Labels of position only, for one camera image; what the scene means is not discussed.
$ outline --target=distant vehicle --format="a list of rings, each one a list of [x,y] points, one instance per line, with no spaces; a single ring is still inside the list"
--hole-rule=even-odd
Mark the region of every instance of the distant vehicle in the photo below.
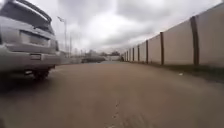
[[[84,57],[81,61],[81,63],[101,63],[105,61],[106,59],[104,57]]]
[[[0,73],[30,73],[45,79],[59,64],[51,18],[25,0],[0,2]]]

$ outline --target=tire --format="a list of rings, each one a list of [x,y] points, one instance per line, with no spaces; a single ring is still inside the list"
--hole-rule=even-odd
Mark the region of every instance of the tire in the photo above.
[[[34,71],[33,76],[35,80],[37,81],[42,81],[45,80],[49,75],[49,70],[39,70],[39,71]]]

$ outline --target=concrete wall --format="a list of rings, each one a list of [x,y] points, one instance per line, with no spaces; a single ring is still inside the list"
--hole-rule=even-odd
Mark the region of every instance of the concrete wall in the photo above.
[[[161,42],[160,35],[151,38],[148,42],[149,63],[161,63]]]
[[[128,51],[126,52],[126,59],[125,59],[125,61],[128,61]]]
[[[146,62],[146,42],[140,44],[140,62]]]
[[[134,49],[135,49],[135,58],[134,58],[135,60],[134,61],[138,62],[138,46],[135,46]]]
[[[129,50],[129,53],[130,53],[129,54],[130,55],[130,57],[129,57],[130,60],[129,61],[132,62],[133,61],[133,50],[132,50],[132,48]]]
[[[196,17],[200,64],[224,67],[224,4]]]
[[[163,41],[165,65],[197,64],[199,55],[200,65],[224,67],[224,4],[163,32]],[[145,44],[140,45],[140,62],[146,61]],[[135,61],[138,62],[137,46],[134,49]],[[133,61],[132,50],[131,48],[129,51],[129,61]],[[161,35],[158,35],[148,41],[148,61],[161,64],[161,58]]]
[[[193,64],[193,36],[190,21],[164,32],[165,64]]]

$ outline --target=cloudy sky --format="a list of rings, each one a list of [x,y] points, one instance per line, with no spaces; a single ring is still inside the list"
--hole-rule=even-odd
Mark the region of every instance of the cloudy sky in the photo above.
[[[64,25],[73,47],[125,50],[222,0],[28,0],[46,11],[64,48]]]

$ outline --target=street lamp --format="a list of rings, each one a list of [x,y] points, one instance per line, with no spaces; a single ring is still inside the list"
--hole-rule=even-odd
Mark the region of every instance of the street lamp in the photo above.
[[[64,23],[65,26],[65,51],[67,51],[67,21],[58,16],[58,19]]]

